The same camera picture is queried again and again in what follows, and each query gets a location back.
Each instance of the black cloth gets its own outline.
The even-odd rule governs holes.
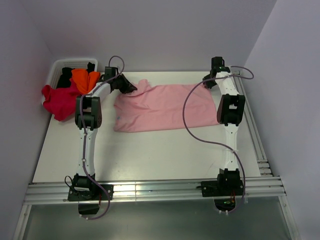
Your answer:
[[[74,68],[70,68],[70,67],[62,68],[62,75],[60,76],[58,84],[56,86],[57,89],[70,88],[70,86],[71,86],[70,78],[72,77],[71,71],[73,69]]]
[[[95,64],[89,62],[87,65],[87,72],[91,73],[95,70]],[[59,88],[70,88],[71,86],[71,82],[70,82],[70,78],[72,78],[72,70],[74,68],[70,68],[70,67],[64,67],[62,68],[62,75],[59,78],[58,84],[56,86],[57,89]]]

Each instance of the black mounting plate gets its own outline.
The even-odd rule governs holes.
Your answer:
[[[202,181],[201,182],[201,192],[202,197],[225,197],[230,196],[233,191],[236,196],[242,196],[244,189],[244,185],[241,181],[240,186],[237,188],[220,188],[218,187],[218,181]]]
[[[114,186],[111,184],[101,184],[101,186],[109,193],[110,200],[113,198],[114,194]],[[108,200],[106,194],[99,188],[99,193],[101,193],[101,200],[105,201]],[[83,196],[81,196],[78,192],[74,192],[71,188],[69,189],[69,194],[68,194],[68,201],[69,202],[80,202],[80,201],[99,201],[100,195],[97,194],[94,198],[92,199],[87,199]]]

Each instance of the red cloth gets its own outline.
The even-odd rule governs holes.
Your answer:
[[[76,111],[76,98],[82,95],[73,80],[68,88],[53,89],[50,85],[45,85],[41,92],[45,97],[44,108],[54,114],[54,119],[58,121],[65,120]]]

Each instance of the orange cloth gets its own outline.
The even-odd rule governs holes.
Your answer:
[[[100,72],[92,71],[90,73],[85,69],[73,69],[72,79],[76,84],[76,87],[82,94],[89,93],[96,85],[100,78]]]

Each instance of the clothing pile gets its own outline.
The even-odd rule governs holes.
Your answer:
[[[89,62],[87,69],[64,67],[56,89],[50,85],[42,88],[44,108],[58,121],[65,120],[76,111],[76,98],[89,93],[98,82],[100,72],[94,71],[95,64]]]

